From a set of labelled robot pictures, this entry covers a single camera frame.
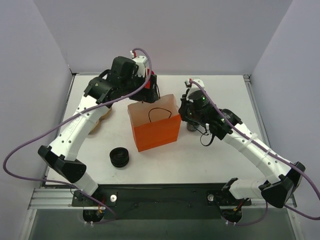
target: red component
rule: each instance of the red component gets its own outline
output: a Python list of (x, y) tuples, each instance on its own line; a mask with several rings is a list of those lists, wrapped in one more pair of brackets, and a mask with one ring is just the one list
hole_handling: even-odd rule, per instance
[(144, 86), (145, 89), (150, 89), (150, 80), (147, 82), (147, 84)]

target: wire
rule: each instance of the wire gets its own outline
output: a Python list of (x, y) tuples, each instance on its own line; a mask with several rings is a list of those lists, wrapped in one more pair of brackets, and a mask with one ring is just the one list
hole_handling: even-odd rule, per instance
[[(202, 86), (200, 86), (199, 83), (195, 82), (195, 81), (192, 81), (190, 80), (189, 81), (191, 84), (195, 84), (201, 91), (202, 93), (204, 94), (204, 96), (209, 100), (210, 104), (213, 106), (213, 108), (217, 111), (217, 113), (220, 115), (220, 117), (222, 117), (225, 122), (234, 130), (236, 131), (239, 135), (241, 135), (242, 137), (244, 137), (245, 139), (249, 140), (250, 137), (246, 136), (244, 133), (242, 133), (239, 129), (237, 129), (227, 118), (226, 116), (219, 110), (219, 108), (216, 106), (216, 104), (212, 101), (212, 99), (209, 97), (209, 95), (206, 93), (206, 91), (204, 90), (204, 88)], [(290, 168), (292, 168), (293, 170), (295, 170), (296, 172), (298, 172), (301, 176), (303, 176), (307, 182), (311, 185), (311, 187), (313, 188), (315, 194), (317, 195), (318, 199), (320, 200), (320, 191), (318, 190), (316, 184), (311, 180), (311, 178), (305, 174), (303, 171), (301, 171), (299, 168), (297, 168), (295, 165), (293, 165), (291, 162), (287, 162), (286, 160), (282, 159), (281, 157), (273, 154), (272, 152), (268, 151), (267, 149), (265, 149), (261, 144), (259, 144), (258, 142), (256, 142), (255, 140), (252, 140), (252, 143), (254, 145), (256, 145), (258, 148), (260, 148), (262, 151), (264, 151), (265, 153), (267, 153), (268, 155), (270, 155), (271, 157), (279, 160), (280, 162), (282, 162), (283, 164), (289, 166)], [(310, 219), (310, 220), (320, 220), (320, 216), (318, 217), (314, 217), (314, 216), (310, 216), (310, 215), (307, 215), (297, 209), (294, 209), (293, 207), (291, 206), (288, 206), (288, 205), (284, 205), (287, 209), (290, 209), (291, 211), (307, 218), (307, 219)]]
[(158, 95), (159, 95), (159, 100), (160, 100), (161, 97), (160, 97), (160, 91), (159, 91), (159, 86), (158, 86), (158, 84), (156, 85), (156, 89), (158, 90)]
[(213, 143), (215, 136), (213, 134), (211, 135), (211, 139), (210, 139), (208, 144), (203, 144), (203, 142), (202, 142), (202, 137), (203, 136), (209, 136), (209, 134), (207, 134), (207, 135), (202, 134), (201, 137), (200, 137), (200, 143), (202, 144), (202, 146), (209, 147)]
[(102, 214), (102, 211), (101, 211), (101, 209), (100, 209), (100, 205), (99, 205), (99, 204), (98, 204), (98, 211), (99, 211), (99, 213)]
[(13, 172), (9, 171), (8, 168), (7, 168), (7, 163), (8, 163), (8, 160), (10, 159), (10, 157), (15, 153), (17, 152), (18, 150), (22, 149), (23, 147), (31, 144), (31, 143), (34, 143), (35, 141), (38, 141), (39, 139), (42, 139), (43, 137), (47, 136), (48, 134), (54, 132), (55, 130), (59, 129), (61, 126), (69, 123), (70, 121), (76, 119), (77, 117), (79, 117), (80, 115), (82, 114), (85, 114), (87, 112), (90, 112), (94, 109), (98, 109), (98, 108), (101, 108), (101, 107), (104, 107), (104, 106), (109, 106), (111, 104), (114, 104), (116, 102), (119, 102), (123, 99), (126, 99), (126, 98), (129, 98), (130, 96), (138, 93), (140, 90), (142, 90), (145, 85), (149, 82), (150, 80), (150, 77), (151, 77), (151, 72), (152, 72), (152, 64), (151, 64), (151, 59), (150, 59), (150, 56), (148, 55), (148, 53), (143, 50), (142, 48), (134, 48), (132, 50), (132, 52), (136, 52), (136, 51), (141, 51), (144, 53), (144, 55), (147, 57), (148, 61), (149, 61), (149, 73), (147, 75), (147, 77), (145, 78), (145, 82), (138, 88), (136, 89), (135, 91), (127, 94), (127, 95), (124, 95), (122, 97), (119, 97), (115, 100), (111, 100), (111, 101), (108, 101), (108, 102), (105, 102), (105, 103), (102, 103), (102, 104), (99, 104), (99, 105), (96, 105), (96, 106), (92, 106), (92, 107), (89, 107), (75, 115), (73, 115), (72, 117), (68, 118), (67, 120), (61, 122), (59, 125), (57, 125), (56, 127), (50, 129), (49, 131), (29, 140), (29, 141), (26, 141), (25, 143), (17, 146), (15, 149), (13, 149), (4, 159), (3, 161), (3, 164), (2, 164), (2, 167), (3, 167), (3, 170), (10, 176), (14, 177), (14, 178), (17, 178), (17, 179), (21, 179), (21, 180), (26, 180), (26, 181), (37, 181), (37, 182), (49, 182), (49, 183), (56, 183), (56, 184), (63, 184), (63, 185), (67, 185), (67, 186), (70, 186), (71, 188), (74, 188), (74, 189), (77, 189), (79, 190), (84, 196), (86, 196), (87, 198), (91, 199), (92, 201), (96, 202), (97, 204), (100, 204), (101, 206), (105, 207), (105, 209), (107, 209), (113, 216), (114, 218), (113, 219), (108, 219), (108, 220), (105, 220), (105, 221), (100, 221), (99, 223), (107, 223), (107, 222), (111, 222), (111, 221), (114, 221), (116, 220), (117, 218), (117, 215), (116, 213), (110, 208), (108, 207), (107, 205), (103, 204), (101, 201), (95, 199), (94, 197), (90, 196), (89, 194), (85, 193), (84, 191), (81, 191), (79, 188), (77, 188), (75, 185), (69, 183), (69, 182), (66, 182), (66, 181), (58, 181), (58, 180), (48, 180), (48, 179), (45, 179), (45, 178), (33, 178), (33, 177), (25, 177), (25, 176), (20, 176), (20, 175), (17, 175), (17, 174), (14, 174)]
[(240, 202), (240, 204), (233, 209), (234, 213), (236, 214), (239, 210), (241, 210), (242, 206), (247, 202), (249, 201), (250, 198), (246, 198), (244, 199), (242, 202)]
[(105, 75), (110, 73), (110, 69), (104, 70), (102, 73), (100, 73), (99, 78), (103, 78)]
[[(190, 118), (188, 118), (188, 117), (185, 117), (185, 118), (188, 119), (188, 120), (190, 120), (190, 121), (192, 121), (192, 122), (194, 122), (194, 123), (198, 123), (198, 124), (200, 125), (200, 123), (197, 122), (197, 121), (194, 121), (194, 120), (192, 120), (192, 119), (190, 119)], [(194, 124), (192, 124), (192, 123), (190, 123), (190, 122), (188, 122), (188, 123), (189, 123), (190, 125), (192, 125), (195, 130), (197, 130), (199, 133), (201, 133), (200, 143), (202, 144), (202, 146), (208, 147), (208, 146), (210, 146), (210, 145), (213, 143), (214, 138), (215, 138), (214, 135), (211, 136), (211, 140), (210, 140), (210, 142), (209, 142), (208, 144), (204, 144), (204, 143), (202, 142), (202, 137), (203, 137), (203, 136), (209, 136), (209, 135), (210, 135), (210, 134), (207, 132), (207, 130), (206, 130), (205, 132), (202, 132), (202, 131), (200, 131)]]
[(72, 194), (72, 196), (75, 196), (74, 193), (71, 191), (73, 188), (70, 187), (69, 189), (70, 189), (70, 193)]
[(168, 113), (170, 113), (170, 116), (168, 117), (168, 119), (169, 119), (169, 118), (171, 117), (171, 115), (172, 115), (172, 112), (169, 111), (168, 109), (165, 109), (165, 108), (162, 108), (162, 107), (154, 107), (154, 108), (150, 109), (150, 111), (149, 111), (149, 113), (148, 113), (148, 117), (149, 117), (150, 123), (151, 123), (150, 113), (151, 113), (152, 110), (155, 110), (155, 109), (162, 109), (162, 110), (165, 110), (165, 111), (167, 111)]
[(250, 226), (250, 225), (253, 225), (253, 224), (257, 224), (257, 223), (260, 223), (261, 221), (263, 221), (263, 220), (267, 217), (268, 212), (269, 212), (268, 203), (267, 203), (267, 201), (265, 201), (265, 211), (264, 211), (264, 214), (263, 214), (262, 217), (260, 217), (260, 218), (257, 219), (257, 220), (250, 221), (250, 222), (245, 222), (245, 223), (241, 223), (241, 222), (240, 222), (240, 223), (238, 223), (238, 222), (237, 222), (237, 223), (234, 223), (234, 222), (232, 222), (232, 221), (226, 220), (224, 216), (222, 216), (222, 217), (226, 220), (226, 224), (227, 224), (227, 225), (228, 225), (228, 223), (230, 222), (230, 223), (233, 223), (233, 225), (235, 225), (235, 226), (246, 227), (246, 226)]

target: white panel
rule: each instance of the white panel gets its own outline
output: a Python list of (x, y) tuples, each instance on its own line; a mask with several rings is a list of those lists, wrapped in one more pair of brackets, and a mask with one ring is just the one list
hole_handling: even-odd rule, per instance
[(34, 0), (75, 73), (141, 47), (158, 74), (251, 74), (292, 0)]
[[(301, 161), (320, 188), (320, 1), (294, 0), (252, 74), (252, 87), (271, 146)], [(320, 216), (305, 180), (298, 209)], [(319, 221), (300, 219), (307, 240), (319, 239)]]
[[(95, 76), (76, 76), (72, 86), (64, 118), (77, 108), (88, 82)], [(180, 106), (180, 98), (186, 93), (184, 81), (190, 75), (159, 75), (161, 95), (174, 94)], [(259, 127), (249, 99), (244, 79), (234, 76), (198, 76), (208, 94), (220, 108), (232, 110), (248, 128), (260, 136)], [(99, 184), (174, 184), (174, 183), (223, 183), (231, 178), (262, 178), (263, 174), (240, 152), (219, 139), (211, 146), (200, 143), (199, 132), (189, 132), (182, 122), (177, 142), (138, 152), (125, 99), (112, 106), (110, 116), (101, 123), (97, 133), (83, 142), (77, 159), (86, 164), (87, 172)], [(203, 137), (207, 143), (210, 139)], [(113, 148), (125, 147), (130, 160), (123, 168), (115, 168), (109, 153)], [(64, 180), (54, 170), (48, 179)]]
[[(30, 0), (0, 2), (0, 159), (61, 119), (71, 74), (37, 7)], [(13, 155), (9, 170), (42, 177), (37, 155), (45, 138)], [(0, 239), (16, 240), (33, 188), (0, 169)]]

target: bag handle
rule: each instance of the bag handle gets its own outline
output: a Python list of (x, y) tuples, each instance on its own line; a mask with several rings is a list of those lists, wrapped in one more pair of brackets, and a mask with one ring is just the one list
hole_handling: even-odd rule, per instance
[(150, 113), (151, 113), (151, 111), (153, 111), (153, 110), (155, 110), (155, 109), (162, 109), (162, 110), (165, 110), (165, 111), (167, 111), (168, 113), (170, 113), (170, 116), (168, 117), (168, 119), (169, 119), (169, 118), (171, 117), (171, 115), (172, 115), (172, 112), (169, 111), (168, 109), (165, 109), (165, 108), (162, 108), (162, 107), (154, 107), (154, 108), (150, 109), (150, 111), (149, 111), (149, 113), (148, 113), (148, 117), (149, 117), (150, 123), (152, 123), (151, 118), (150, 118)]

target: screw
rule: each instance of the screw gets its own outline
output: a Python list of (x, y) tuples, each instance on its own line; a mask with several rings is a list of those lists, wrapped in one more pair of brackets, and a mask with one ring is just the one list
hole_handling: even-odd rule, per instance
[(208, 200), (209, 200), (209, 202), (213, 202), (214, 199), (215, 199), (215, 196), (214, 196), (213, 194), (209, 194), (209, 195), (208, 195)]
[(111, 195), (110, 196), (110, 201), (112, 202), (112, 203), (114, 203), (115, 201), (117, 201), (117, 196), (116, 195)]

